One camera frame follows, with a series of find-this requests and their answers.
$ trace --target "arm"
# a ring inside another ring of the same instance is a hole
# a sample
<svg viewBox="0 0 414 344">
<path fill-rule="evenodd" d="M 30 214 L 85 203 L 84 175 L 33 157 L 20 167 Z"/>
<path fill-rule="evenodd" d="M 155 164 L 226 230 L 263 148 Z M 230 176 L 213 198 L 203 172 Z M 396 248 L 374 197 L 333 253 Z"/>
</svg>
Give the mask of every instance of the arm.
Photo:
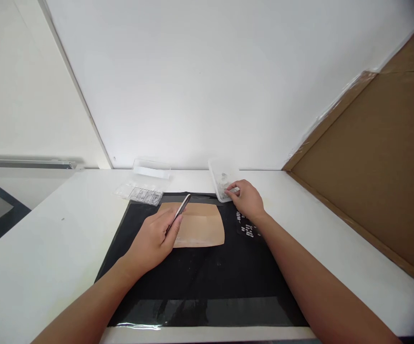
<svg viewBox="0 0 414 344">
<path fill-rule="evenodd" d="M 345 285 L 268 215 L 246 180 L 226 193 L 260 230 L 313 333 L 323 343 L 400 343 L 392 331 Z"/>
<path fill-rule="evenodd" d="M 172 251 L 183 216 L 177 217 L 167 236 L 165 233 L 176 211 L 177 208 L 171 208 L 146 218 L 129 251 L 60 313 L 32 344 L 98 343 L 130 288 Z"/>
</svg>

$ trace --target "white wall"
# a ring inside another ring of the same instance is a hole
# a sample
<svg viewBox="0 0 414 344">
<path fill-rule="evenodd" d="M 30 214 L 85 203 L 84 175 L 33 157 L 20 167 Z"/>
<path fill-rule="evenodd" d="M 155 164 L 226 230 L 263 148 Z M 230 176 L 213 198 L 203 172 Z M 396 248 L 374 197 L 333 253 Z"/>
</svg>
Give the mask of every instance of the white wall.
<svg viewBox="0 0 414 344">
<path fill-rule="evenodd" d="M 414 31 L 413 0 L 47 0 L 115 167 L 212 155 L 281 169 L 359 73 Z"/>
<path fill-rule="evenodd" d="M 37 0 L 0 0 L 0 157 L 109 168 Z"/>
</svg>

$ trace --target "clear plastic case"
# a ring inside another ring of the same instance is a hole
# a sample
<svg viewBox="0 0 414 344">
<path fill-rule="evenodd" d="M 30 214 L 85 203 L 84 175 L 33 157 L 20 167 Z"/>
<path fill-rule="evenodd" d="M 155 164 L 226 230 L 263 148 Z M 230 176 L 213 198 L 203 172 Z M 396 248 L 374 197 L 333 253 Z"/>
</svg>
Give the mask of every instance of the clear plastic case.
<svg viewBox="0 0 414 344">
<path fill-rule="evenodd" d="M 135 159 L 129 179 L 114 194 L 127 200 L 157 206 L 169 183 L 170 165 Z"/>
<path fill-rule="evenodd" d="M 239 169 L 232 161 L 222 158 L 211 158 L 208 160 L 208 169 L 213 179 L 215 186 L 216 197 L 221 203 L 232 201 L 224 191 L 227 187 L 238 180 Z M 238 191 L 238 188 L 233 188 L 231 191 Z"/>
</svg>

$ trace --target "left hand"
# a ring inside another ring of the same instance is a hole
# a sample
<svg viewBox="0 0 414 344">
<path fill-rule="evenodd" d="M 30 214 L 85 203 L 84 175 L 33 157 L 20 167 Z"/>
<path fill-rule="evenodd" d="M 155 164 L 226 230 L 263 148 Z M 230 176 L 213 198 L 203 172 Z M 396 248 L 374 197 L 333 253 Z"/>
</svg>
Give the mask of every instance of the left hand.
<svg viewBox="0 0 414 344">
<path fill-rule="evenodd" d="M 140 276 L 159 265 L 172 251 L 183 215 L 178 215 L 169 232 L 167 228 L 177 212 L 177 207 L 148 216 L 135 237 L 129 251 L 123 256 L 126 264 Z"/>
</svg>

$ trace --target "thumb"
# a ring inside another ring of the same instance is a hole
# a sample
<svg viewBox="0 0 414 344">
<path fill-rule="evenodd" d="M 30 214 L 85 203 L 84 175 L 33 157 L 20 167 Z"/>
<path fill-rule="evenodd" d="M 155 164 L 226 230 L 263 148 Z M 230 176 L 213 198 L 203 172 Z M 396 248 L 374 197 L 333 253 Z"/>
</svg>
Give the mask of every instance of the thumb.
<svg viewBox="0 0 414 344">
<path fill-rule="evenodd" d="M 164 242 L 162 243 L 165 246 L 170 246 L 173 248 L 175 244 L 175 240 L 177 239 L 178 232 L 180 231 L 181 221 L 183 219 L 183 215 L 178 215 L 175 221 L 173 222 L 172 226 L 167 233 Z"/>
<path fill-rule="evenodd" d="M 232 201 L 235 203 L 235 202 L 237 202 L 237 200 L 239 199 L 239 197 L 237 197 L 237 195 L 236 194 L 234 194 L 234 193 L 232 193 L 232 192 L 230 192 L 229 190 L 225 190 L 224 191 L 224 193 L 226 194 L 226 195 L 228 195 L 231 199 L 232 199 Z"/>
</svg>

